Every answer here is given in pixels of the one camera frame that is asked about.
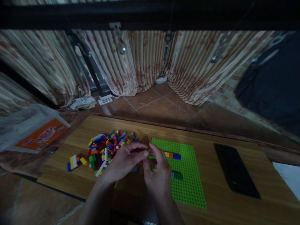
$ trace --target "orange lego brick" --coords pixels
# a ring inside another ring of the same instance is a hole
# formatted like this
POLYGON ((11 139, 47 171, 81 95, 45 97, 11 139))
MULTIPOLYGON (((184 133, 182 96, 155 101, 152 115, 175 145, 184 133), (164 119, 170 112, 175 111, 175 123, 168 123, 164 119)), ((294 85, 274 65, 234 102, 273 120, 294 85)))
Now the orange lego brick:
POLYGON ((99 154, 99 150, 94 150, 94 151, 91 151, 91 154, 99 154))

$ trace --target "orange label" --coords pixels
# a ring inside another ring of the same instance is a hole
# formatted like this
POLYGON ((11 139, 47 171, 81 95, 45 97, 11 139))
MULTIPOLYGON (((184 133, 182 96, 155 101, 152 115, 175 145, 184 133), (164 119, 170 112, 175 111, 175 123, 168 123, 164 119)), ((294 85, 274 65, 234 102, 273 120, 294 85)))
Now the orange label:
POLYGON ((58 119, 53 119, 19 143, 15 144, 15 146, 41 151, 67 129, 68 127, 58 119))

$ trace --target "plastic storage box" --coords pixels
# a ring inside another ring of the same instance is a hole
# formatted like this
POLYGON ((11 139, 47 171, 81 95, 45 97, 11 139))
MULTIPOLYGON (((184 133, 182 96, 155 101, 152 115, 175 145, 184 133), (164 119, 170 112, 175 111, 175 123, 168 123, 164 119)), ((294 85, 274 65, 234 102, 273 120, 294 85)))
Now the plastic storage box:
POLYGON ((39 153, 69 127, 58 111, 31 105, 0 120, 0 152, 39 153))

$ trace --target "black fabric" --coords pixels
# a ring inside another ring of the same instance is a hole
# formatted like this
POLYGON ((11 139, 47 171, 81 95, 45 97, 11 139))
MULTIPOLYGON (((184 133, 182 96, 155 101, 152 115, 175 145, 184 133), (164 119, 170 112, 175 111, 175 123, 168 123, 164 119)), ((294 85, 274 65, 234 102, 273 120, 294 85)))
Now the black fabric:
POLYGON ((299 32, 286 36, 251 64, 236 88, 236 97, 244 107, 300 136, 299 32))

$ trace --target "wooden table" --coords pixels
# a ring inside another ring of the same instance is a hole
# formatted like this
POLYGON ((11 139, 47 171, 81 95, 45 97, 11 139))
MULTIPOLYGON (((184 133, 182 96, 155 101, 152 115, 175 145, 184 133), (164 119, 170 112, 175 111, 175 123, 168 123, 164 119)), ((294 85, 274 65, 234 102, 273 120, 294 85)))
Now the wooden table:
MULTIPOLYGON (((256 144, 95 115, 89 116, 54 153, 42 168, 38 182, 86 199, 96 181, 94 173, 83 165, 67 172, 67 163, 74 154, 87 154, 92 137, 112 130, 134 132, 145 144, 151 138, 159 138, 194 146, 207 210, 178 202, 186 224, 296 224, 300 221, 299 201, 256 144), (238 150, 262 199, 230 190, 213 143, 238 150)), ((138 173, 116 184, 113 209, 140 217, 145 189, 140 167, 138 173)))

